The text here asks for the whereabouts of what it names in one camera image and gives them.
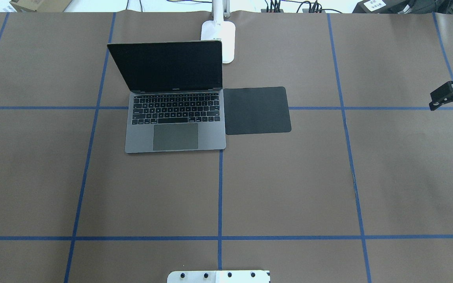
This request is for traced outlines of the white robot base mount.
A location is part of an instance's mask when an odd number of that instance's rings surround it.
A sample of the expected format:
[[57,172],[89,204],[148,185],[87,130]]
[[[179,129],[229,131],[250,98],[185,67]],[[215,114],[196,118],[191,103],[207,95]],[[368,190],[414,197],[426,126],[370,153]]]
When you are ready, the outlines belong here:
[[174,271],[167,283],[270,283],[267,270],[195,270]]

